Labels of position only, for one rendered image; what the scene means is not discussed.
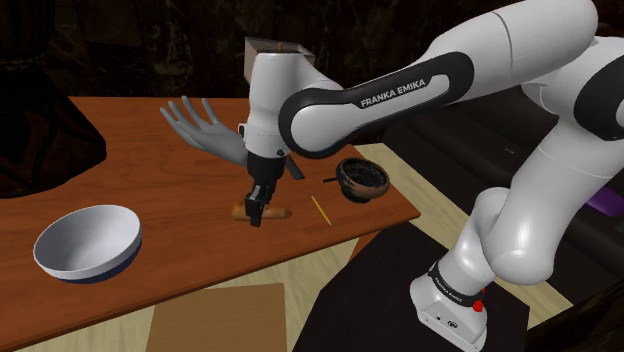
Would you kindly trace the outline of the brown open box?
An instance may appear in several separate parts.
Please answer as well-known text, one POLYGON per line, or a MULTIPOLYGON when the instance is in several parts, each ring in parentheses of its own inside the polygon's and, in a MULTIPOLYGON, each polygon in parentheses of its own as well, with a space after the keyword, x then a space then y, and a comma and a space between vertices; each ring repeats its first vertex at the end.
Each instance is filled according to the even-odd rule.
POLYGON ((256 56, 260 53, 274 52, 300 53, 312 65, 315 64, 316 56, 299 43, 246 37, 244 40, 244 77, 248 84, 251 83, 256 56))

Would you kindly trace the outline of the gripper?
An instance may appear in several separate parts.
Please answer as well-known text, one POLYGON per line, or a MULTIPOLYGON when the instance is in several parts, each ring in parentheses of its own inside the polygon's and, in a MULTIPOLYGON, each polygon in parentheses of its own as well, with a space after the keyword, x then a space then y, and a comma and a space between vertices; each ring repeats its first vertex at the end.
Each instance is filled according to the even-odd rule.
POLYGON ((248 153, 247 171, 253 179, 253 186, 245 197, 244 205, 251 226, 261 226, 264 208, 275 192, 277 181, 284 174, 285 164, 285 157, 265 158, 248 153))

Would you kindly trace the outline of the brown bread loaf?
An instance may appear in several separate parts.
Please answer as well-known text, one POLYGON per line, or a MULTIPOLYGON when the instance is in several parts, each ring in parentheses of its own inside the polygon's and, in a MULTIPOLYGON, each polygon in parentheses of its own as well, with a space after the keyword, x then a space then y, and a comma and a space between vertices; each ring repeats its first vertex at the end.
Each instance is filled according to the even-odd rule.
POLYGON ((292 215, 292 211, 286 207, 272 205, 265 205, 263 209, 260 209, 259 206, 252 204, 250 208, 247 208, 244 201, 235 203, 232 207, 231 216, 235 220, 249 220, 250 214, 260 214, 262 219, 286 219, 292 215))

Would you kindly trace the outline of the yellow pencil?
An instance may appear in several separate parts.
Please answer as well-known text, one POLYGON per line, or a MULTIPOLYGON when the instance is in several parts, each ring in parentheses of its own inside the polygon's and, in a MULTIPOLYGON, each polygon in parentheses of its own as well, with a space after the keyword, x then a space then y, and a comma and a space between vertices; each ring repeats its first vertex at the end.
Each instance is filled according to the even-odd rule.
POLYGON ((324 209, 322 208, 322 206, 320 205, 319 201, 316 199, 316 197, 311 196, 312 201, 314 202, 316 208, 318 209, 318 211, 320 212, 320 214, 322 215, 322 217, 324 218, 324 220, 326 221, 326 223, 330 226, 332 226, 331 220, 328 217, 328 215, 326 214, 326 212, 324 211, 324 209))

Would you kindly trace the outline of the dark brown bowl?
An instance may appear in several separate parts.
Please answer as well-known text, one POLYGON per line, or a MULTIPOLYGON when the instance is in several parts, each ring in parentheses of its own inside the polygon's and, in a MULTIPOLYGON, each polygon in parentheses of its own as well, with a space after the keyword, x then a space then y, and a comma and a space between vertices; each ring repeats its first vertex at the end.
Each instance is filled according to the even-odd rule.
POLYGON ((336 167, 336 177, 342 194, 355 203, 367 203, 379 198, 390 186, 385 170, 363 158, 343 159, 336 167))

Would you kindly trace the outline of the brown flat board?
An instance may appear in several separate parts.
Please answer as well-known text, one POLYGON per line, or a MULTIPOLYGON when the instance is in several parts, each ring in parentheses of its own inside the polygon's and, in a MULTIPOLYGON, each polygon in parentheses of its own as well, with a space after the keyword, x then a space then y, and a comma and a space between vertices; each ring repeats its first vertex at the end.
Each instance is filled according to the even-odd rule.
POLYGON ((146 352, 288 352, 284 285, 204 289, 161 303, 146 352))

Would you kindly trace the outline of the black flat tool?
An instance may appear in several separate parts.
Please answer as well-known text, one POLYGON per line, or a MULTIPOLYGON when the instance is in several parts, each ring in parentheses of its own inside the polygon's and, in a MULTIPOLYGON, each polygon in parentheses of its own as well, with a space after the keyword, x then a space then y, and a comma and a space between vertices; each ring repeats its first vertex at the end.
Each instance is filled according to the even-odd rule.
POLYGON ((285 167, 294 180, 303 180, 305 178, 303 172, 290 155, 285 158, 285 167))

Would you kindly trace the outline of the white bowl with blue base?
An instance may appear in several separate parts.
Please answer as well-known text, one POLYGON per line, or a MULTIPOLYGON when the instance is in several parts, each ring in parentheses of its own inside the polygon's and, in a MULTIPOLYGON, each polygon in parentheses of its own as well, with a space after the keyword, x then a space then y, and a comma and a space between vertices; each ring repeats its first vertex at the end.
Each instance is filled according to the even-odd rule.
POLYGON ((142 244, 139 217, 119 205, 69 213, 49 225, 33 248, 37 265, 69 283, 97 283, 124 271, 142 244))

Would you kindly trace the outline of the wooden table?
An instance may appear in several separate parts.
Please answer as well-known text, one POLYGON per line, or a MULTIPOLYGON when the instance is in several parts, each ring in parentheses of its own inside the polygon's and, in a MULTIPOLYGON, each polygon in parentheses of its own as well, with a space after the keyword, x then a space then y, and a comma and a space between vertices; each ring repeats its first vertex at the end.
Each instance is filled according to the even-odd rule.
POLYGON ((366 204, 333 181, 337 157, 298 158, 273 196, 292 215, 252 227, 231 216, 251 188, 246 170, 184 143, 164 121, 162 98, 78 97, 104 136, 104 162, 67 183, 0 200, 0 352, 25 346, 415 219, 397 190, 366 204), (331 220, 328 225, 311 196, 331 220), (33 246, 77 209, 117 204, 142 225, 142 246, 117 276, 69 284, 46 274, 33 246))

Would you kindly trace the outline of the grey hand figure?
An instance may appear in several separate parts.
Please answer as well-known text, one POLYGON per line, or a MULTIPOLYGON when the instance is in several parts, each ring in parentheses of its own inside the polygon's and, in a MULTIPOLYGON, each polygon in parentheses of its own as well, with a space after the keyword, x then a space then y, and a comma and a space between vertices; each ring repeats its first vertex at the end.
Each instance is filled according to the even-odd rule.
POLYGON ((243 138, 222 124, 210 103, 205 98, 201 99, 202 106, 210 119, 210 122, 206 122, 197 113, 187 96, 182 96, 181 99, 195 125, 189 122, 174 101, 169 101, 169 108, 161 107, 159 111, 171 128, 188 145, 237 165, 245 166, 248 151, 245 148, 243 138))

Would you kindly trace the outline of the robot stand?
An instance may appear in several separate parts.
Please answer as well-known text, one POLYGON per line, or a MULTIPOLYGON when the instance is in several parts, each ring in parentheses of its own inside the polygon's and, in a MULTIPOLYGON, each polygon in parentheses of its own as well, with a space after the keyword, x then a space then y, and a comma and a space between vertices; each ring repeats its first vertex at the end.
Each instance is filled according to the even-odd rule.
POLYGON ((320 291, 293 352, 462 352, 419 322, 409 295, 446 252, 409 222, 380 231, 320 291))

